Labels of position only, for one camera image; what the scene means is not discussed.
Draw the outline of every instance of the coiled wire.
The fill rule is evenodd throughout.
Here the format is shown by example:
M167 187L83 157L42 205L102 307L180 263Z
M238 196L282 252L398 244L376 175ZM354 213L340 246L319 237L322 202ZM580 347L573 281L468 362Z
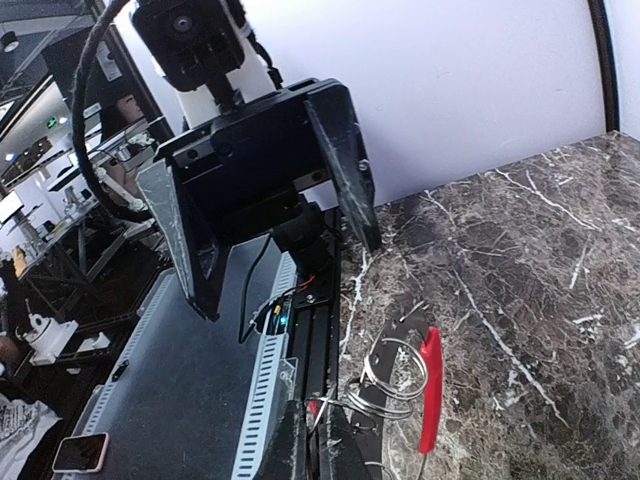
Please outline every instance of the coiled wire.
M391 480L400 480L398 478L398 476L393 473L393 470L391 470L390 468L387 468L385 465L383 465L380 462L364 462L365 467L378 467L381 471L383 475L389 475L389 478Z
M339 405L341 407L348 408L350 410L359 412L366 417L369 417L373 421L375 421L375 417L393 421L402 420L411 416L411 414L413 413L413 406L409 402L422 395L425 388L427 387L427 383L429 382L429 372L427 369L427 365L420 355L420 352L404 340L392 337L381 338L383 330L380 331L378 337L373 342L371 348L369 349L369 352L364 358L364 365L360 377L353 377L347 381L345 388L345 396L347 401L332 399L331 397L333 396L333 389L326 397L315 397L310 399L323 402L323 405L320 409L320 412L318 413L311 432L313 432L313 430L315 430L315 427L317 427L320 421L321 413L324 412L324 407L326 407L326 404ZM401 391L400 389L391 385L391 383L381 380L375 374L371 363L371 357L373 356L373 351L378 343L392 343L406 349L411 360L413 361L413 363L415 363L415 365L418 367L418 370L420 371L422 379L418 387L410 391ZM393 398L400 402L406 402L408 403L408 405L406 408L390 408L388 406L377 405L368 400L365 400L360 396L360 392L367 386L374 386L382 393L384 393L388 398ZM373 430L373 428L363 426L356 426L356 428L359 428L360 430Z

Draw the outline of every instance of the smartphone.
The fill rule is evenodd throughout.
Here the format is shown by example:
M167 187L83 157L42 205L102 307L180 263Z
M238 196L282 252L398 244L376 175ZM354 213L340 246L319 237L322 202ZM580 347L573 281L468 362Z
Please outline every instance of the smartphone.
M58 447L53 461L54 473L96 473L102 469L109 435L97 433L83 437L67 437Z

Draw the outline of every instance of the red wire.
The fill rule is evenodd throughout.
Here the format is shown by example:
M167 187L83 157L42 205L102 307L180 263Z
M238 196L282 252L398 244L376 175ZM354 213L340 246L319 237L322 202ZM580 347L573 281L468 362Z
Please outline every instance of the red wire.
M318 402L312 400L311 402L309 402L309 408L311 409L313 418L316 418L318 416Z
M311 278L309 278L309 280L307 280L306 282L304 282L303 284L301 284L298 287L298 291L301 292L302 290L304 290L305 288L307 288L309 285L311 285L313 283L313 281L316 279L315 275L311 275Z
M429 383L424 390L424 419L420 437L420 453L427 455L436 448L438 424L442 410L443 361L442 339L437 328L430 328L427 341L422 343L420 355L427 364Z

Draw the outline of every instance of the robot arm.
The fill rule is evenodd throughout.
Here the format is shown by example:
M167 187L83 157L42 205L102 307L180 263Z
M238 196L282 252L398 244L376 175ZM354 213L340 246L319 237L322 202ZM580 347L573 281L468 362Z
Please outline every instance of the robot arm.
M374 187L346 87L315 79L280 87L238 0L151 1L133 23L179 91L205 85L219 113L161 146L138 177L170 246L188 300L216 318L230 248L271 231L303 274L329 259L324 222L300 191L332 180L342 211L370 250L380 246ZM250 70L257 52L268 70ZM246 101L247 75L268 91Z

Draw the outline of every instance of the dark marble surface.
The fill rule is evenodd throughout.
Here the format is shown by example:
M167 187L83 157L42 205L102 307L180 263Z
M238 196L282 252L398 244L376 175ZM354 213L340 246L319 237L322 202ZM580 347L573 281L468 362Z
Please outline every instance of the dark marble surface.
M344 254L340 376L385 321L414 310L440 329L443 413L421 478L640 478L640 143L604 135L378 215L384 248ZM399 479L418 473L421 403L385 422Z

